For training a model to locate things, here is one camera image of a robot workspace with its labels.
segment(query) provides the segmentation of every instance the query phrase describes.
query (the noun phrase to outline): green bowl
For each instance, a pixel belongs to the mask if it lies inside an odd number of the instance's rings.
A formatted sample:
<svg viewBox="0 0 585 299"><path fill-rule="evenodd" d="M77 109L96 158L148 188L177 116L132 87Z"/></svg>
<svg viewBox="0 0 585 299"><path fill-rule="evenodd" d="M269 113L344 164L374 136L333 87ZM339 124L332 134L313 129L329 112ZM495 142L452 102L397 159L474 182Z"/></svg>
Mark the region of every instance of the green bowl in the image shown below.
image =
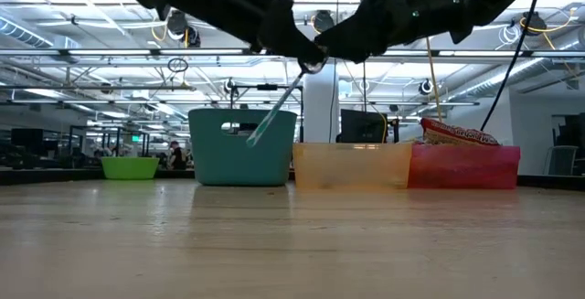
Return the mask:
<svg viewBox="0 0 585 299"><path fill-rule="evenodd" d="M103 157L103 173L110 180L147 180L154 178L158 158Z"/></svg>

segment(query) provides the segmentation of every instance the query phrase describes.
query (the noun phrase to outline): snack bag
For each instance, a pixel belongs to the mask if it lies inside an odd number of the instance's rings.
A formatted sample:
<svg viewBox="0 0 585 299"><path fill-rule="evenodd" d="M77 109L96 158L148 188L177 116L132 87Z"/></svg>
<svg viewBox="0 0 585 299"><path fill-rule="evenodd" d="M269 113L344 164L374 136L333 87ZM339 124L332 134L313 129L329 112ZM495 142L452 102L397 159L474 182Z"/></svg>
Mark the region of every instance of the snack bag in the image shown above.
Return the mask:
<svg viewBox="0 0 585 299"><path fill-rule="evenodd" d="M467 130L450 126L439 121L423 118L420 125L427 144L476 144L500 145L493 136L477 130Z"/></svg>

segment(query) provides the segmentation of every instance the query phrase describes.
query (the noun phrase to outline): ceiling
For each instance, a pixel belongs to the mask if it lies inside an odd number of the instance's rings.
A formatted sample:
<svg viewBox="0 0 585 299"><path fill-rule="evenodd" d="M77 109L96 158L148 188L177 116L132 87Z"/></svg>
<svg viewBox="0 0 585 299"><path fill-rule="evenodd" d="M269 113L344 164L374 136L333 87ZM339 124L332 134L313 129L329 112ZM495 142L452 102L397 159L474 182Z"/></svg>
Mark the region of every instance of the ceiling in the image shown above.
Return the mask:
<svg viewBox="0 0 585 299"><path fill-rule="evenodd" d="M310 38L315 36L315 31L310 22L305 24L305 19L310 19L317 10L329 10L334 18L339 16L340 19L344 19L356 10L358 3L358 0L295 1L294 16L297 26ZM457 46L453 45L449 35L432 37L431 48L442 51L513 50L516 47L514 42L519 30L518 27L507 26L511 21L519 20L521 14L528 10L530 3L531 0L516 0L493 24L476 28ZM581 19L585 16L585 7L581 7L583 3L585 0L538 0L537 11L540 16L546 20L550 28L559 27L549 34L553 44L560 47L563 39L582 27ZM0 18L9 19L30 32L54 42L68 37L77 42L80 48L182 48L177 40L173 40L169 35L165 36L165 24L155 19L155 12L144 9L135 0L0 0ZM217 105L214 103L218 108L229 107L224 92L224 85L228 79L239 85L263 83L287 85L300 71L294 60L276 56L245 56L238 55L239 53L228 56L224 55L226 50L218 51L219 54L214 56L214 49L242 49L246 45L197 19L191 18L190 21L197 27L202 41L201 47L208 50L206 55L184 58L189 63L189 68L182 73L173 73L169 70L167 64L172 57L164 56L154 59L149 56L109 56L108 51L103 51L101 56L77 56L76 63L72 64L51 57L4 55L0 57L0 61L4 63L3 72L0 73L2 82L5 85L49 87L67 85L81 88L105 83L113 86L132 86L131 90L117 90L111 93L84 89L66 90L57 92L57 96L51 96L51 92L29 90L19 91L16 97L21 100L183 101L184 103L168 103L163 110L158 106L154 109L144 108L141 104L128 104L123 107L99 103L77 104L77 107L82 106L83 111L92 114L94 111L120 112L130 116L124 119L179 122L183 119L181 115L185 115L188 110L202 107L204 104L211 105L212 101L220 102ZM29 45L6 35L0 35L0 48L31 49ZM421 40L406 47L393 48L404 51L424 50L426 45L425 41ZM542 36L529 37L525 48L551 50ZM440 85L441 99L450 101L453 92L462 91L462 88L472 85L475 80L486 76L486 73L497 71L508 63L507 55L499 59L438 58L434 64L434 72ZM573 62L569 64L570 67L575 65L578 64ZM431 97L419 94L420 84L431 76L431 66L425 59L371 59L365 68L363 65L337 61L335 69L339 79L349 83L343 84L344 95L341 102L346 103L342 108L361 108L362 94L353 81L362 81L364 78L367 80L367 97L371 101L428 101ZM556 64L555 67L543 69L537 76L518 83L513 90L528 90L526 94L565 94L567 91L564 90L566 85L563 82L560 84L550 82L566 77L567 72L565 65ZM543 84L548 85L538 89L538 86ZM240 102L276 101L281 94L282 91L250 90L240 97ZM468 90L465 94L457 94L456 101L476 101L490 94L490 92L475 94L474 90ZM355 102L355 106L349 104L352 101ZM271 108L269 104L260 103L257 106ZM284 108L300 112L300 106L294 101ZM389 112L388 106L381 108L384 109L383 112ZM432 112L432 109L421 110L412 106L402 106L397 114L412 116L422 112ZM101 114L100 117L112 119L106 114Z"/></svg>

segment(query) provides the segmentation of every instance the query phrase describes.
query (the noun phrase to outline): pink bin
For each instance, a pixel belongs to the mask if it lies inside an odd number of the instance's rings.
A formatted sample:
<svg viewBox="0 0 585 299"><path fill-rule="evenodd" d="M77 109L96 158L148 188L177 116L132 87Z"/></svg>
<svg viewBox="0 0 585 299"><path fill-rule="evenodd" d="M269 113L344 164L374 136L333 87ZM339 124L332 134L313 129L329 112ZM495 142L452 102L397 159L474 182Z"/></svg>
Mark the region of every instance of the pink bin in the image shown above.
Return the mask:
<svg viewBox="0 0 585 299"><path fill-rule="evenodd" d="M519 162L519 147L415 144L409 188L514 189Z"/></svg>

